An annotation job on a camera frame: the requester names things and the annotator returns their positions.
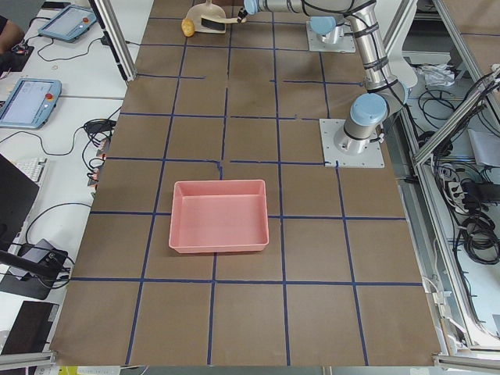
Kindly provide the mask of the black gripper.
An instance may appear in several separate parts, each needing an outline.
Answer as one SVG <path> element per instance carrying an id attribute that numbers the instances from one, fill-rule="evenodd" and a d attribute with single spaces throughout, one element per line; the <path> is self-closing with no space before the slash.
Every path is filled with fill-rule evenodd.
<path id="1" fill-rule="evenodd" d="M 236 17 L 237 23 L 245 23 L 247 20 L 247 15 L 247 10 L 245 8 L 240 8 Z"/>

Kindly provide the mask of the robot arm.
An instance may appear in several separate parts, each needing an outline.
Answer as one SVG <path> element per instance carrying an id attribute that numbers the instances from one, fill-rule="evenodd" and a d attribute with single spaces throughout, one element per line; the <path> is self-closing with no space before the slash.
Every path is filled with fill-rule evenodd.
<path id="1" fill-rule="evenodd" d="M 375 1 L 244 1 L 249 15 L 258 12 L 301 13 L 315 17 L 343 16 L 351 25 L 365 70 L 367 93 L 351 105 L 343 127 L 334 136 L 335 147 L 346 155 L 364 152 L 373 131 L 406 103 L 407 87 L 391 72 Z"/>

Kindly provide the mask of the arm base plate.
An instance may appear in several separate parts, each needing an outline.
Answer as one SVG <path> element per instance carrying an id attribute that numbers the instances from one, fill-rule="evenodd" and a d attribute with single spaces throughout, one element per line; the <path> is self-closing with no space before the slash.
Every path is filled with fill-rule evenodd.
<path id="1" fill-rule="evenodd" d="M 380 142 L 371 142 L 376 132 L 366 140 L 355 140 L 345 133 L 344 123 L 344 119 L 320 119 L 323 164 L 338 168 L 384 168 Z"/>
<path id="2" fill-rule="evenodd" d="M 348 23 L 343 23 L 340 26 L 336 26 L 327 35 L 320 35 L 311 28 L 310 22 L 307 21 L 306 31 L 309 50 L 312 52 L 356 52 L 352 29 Z"/>

